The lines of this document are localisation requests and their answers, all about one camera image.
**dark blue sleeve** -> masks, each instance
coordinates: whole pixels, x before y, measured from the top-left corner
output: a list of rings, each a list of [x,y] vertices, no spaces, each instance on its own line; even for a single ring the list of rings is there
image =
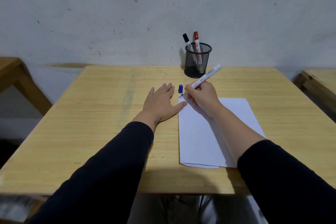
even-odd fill
[[[336,190],[270,140],[252,145],[237,167],[268,223],[335,223]]]
[[[71,175],[28,223],[126,223],[154,134],[131,122]]]

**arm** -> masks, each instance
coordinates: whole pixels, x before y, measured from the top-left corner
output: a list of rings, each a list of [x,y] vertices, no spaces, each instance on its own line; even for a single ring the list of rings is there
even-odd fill
[[[336,218],[334,188],[222,106],[211,83],[185,89],[190,101],[216,120],[241,177],[269,223]]]
[[[152,88],[143,110],[99,152],[71,175],[28,223],[126,223],[137,192],[157,123],[180,111],[171,106],[174,86]]]

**red marker cap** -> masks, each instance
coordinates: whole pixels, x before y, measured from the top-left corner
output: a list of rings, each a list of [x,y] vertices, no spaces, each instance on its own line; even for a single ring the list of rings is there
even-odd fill
[[[198,33],[197,33],[197,31],[194,32],[194,39],[198,40]]]

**person's right arm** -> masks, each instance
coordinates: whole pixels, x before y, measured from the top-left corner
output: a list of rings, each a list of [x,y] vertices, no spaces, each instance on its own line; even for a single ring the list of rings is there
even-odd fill
[[[244,124],[204,82],[188,99],[219,125],[225,143],[252,196],[269,223],[336,220],[336,190],[303,163]]]

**white paper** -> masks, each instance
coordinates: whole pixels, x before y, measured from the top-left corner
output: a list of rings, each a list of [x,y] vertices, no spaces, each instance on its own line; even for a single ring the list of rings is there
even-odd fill
[[[244,98],[220,98],[220,102],[242,122],[265,137],[249,103]],[[223,135],[199,106],[187,104],[178,114],[180,162],[189,167],[236,167]]]

